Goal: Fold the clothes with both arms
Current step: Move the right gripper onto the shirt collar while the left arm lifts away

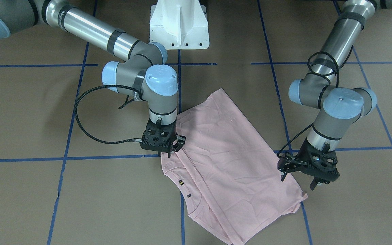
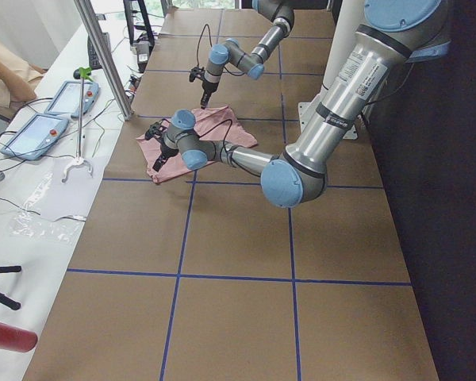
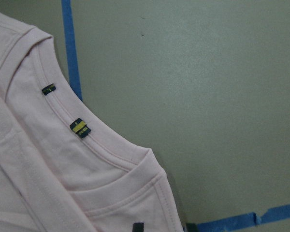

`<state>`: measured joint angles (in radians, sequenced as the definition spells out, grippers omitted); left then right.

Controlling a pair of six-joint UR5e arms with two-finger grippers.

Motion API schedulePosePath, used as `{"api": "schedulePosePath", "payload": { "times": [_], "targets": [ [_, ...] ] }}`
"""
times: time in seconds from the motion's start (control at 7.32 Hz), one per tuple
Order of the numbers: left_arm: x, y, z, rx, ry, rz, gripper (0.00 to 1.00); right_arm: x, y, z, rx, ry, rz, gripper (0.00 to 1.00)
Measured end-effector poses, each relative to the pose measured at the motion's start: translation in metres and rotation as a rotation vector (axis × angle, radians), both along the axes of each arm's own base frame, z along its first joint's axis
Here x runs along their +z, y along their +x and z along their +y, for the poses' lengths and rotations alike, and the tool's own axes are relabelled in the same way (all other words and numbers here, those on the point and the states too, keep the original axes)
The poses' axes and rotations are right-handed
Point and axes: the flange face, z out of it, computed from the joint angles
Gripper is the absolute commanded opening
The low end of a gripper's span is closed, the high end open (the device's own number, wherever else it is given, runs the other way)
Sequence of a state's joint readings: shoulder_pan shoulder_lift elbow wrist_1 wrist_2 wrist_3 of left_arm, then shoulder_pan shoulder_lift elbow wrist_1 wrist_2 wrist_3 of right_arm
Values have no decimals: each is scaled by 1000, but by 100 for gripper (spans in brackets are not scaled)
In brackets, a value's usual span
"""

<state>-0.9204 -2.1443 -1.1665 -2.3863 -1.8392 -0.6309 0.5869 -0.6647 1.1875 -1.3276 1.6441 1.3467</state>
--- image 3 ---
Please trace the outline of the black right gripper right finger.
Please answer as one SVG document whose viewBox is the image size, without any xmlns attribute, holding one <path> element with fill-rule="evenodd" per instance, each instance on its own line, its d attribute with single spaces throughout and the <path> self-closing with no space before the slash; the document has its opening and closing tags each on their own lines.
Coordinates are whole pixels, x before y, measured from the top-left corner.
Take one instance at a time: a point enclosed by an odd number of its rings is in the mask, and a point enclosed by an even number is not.
<svg viewBox="0 0 290 232">
<path fill-rule="evenodd" d="M 197 225 L 195 223 L 187 223 L 186 232 L 198 232 Z"/>
</svg>

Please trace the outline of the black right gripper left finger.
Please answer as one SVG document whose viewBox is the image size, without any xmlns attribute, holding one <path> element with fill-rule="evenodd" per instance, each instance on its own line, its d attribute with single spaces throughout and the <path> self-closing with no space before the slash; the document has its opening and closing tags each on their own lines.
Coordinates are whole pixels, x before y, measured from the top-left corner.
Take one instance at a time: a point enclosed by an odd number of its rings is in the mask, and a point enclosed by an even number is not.
<svg viewBox="0 0 290 232">
<path fill-rule="evenodd" d="M 144 222 L 133 223 L 132 232 L 144 232 Z"/>
</svg>

